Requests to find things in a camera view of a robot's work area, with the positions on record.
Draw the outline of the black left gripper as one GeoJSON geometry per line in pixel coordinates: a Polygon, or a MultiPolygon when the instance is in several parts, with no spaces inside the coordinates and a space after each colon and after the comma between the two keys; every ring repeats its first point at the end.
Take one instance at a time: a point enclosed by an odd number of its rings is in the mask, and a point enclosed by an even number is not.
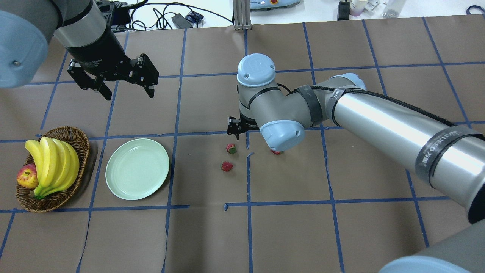
{"type": "Polygon", "coordinates": [[[68,47],[67,51],[80,66],[68,69],[68,74],[81,89],[92,89],[110,101],[112,92],[103,79],[125,80],[141,86],[149,98],[154,98],[159,71],[147,54],[132,60],[127,57],[111,29],[105,29],[96,41],[82,47],[68,47]],[[88,73],[103,76],[92,79],[88,73]]]}

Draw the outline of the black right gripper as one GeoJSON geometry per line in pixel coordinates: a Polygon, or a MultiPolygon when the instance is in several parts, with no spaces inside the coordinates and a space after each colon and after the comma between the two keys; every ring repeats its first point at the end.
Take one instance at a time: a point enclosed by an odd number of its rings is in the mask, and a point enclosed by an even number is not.
{"type": "Polygon", "coordinates": [[[248,131],[258,131],[259,127],[254,119],[241,115],[239,119],[229,116],[227,119],[227,134],[239,136],[248,131]]]}

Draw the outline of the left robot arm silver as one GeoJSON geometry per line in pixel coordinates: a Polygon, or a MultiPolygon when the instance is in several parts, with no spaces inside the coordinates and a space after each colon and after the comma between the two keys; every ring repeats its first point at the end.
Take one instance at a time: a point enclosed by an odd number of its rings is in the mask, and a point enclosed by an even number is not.
{"type": "Polygon", "coordinates": [[[83,90],[111,100],[106,81],[125,81],[153,98],[159,72],[147,54],[130,59],[94,0],[2,0],[0,85],[31,83],[52,38],[72,56],[68,74],[83,90]]]}

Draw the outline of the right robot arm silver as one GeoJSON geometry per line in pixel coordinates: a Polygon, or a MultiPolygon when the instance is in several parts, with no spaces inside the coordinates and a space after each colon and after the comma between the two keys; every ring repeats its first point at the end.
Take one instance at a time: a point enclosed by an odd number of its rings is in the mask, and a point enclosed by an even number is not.
{"type": "Polygon", "coordinates": [[[228,118],[227,133],[258,129],[269,148],[286,151],[305,128],[331,120],[410,169],[420,180],[464,207],[471,226],[381,273],[484,272],[484,135],[422,109],[367,91],[353,73],[303,85],[284,95],[274,62],[254,53],[237,71],[240,118],[228,118]]]}

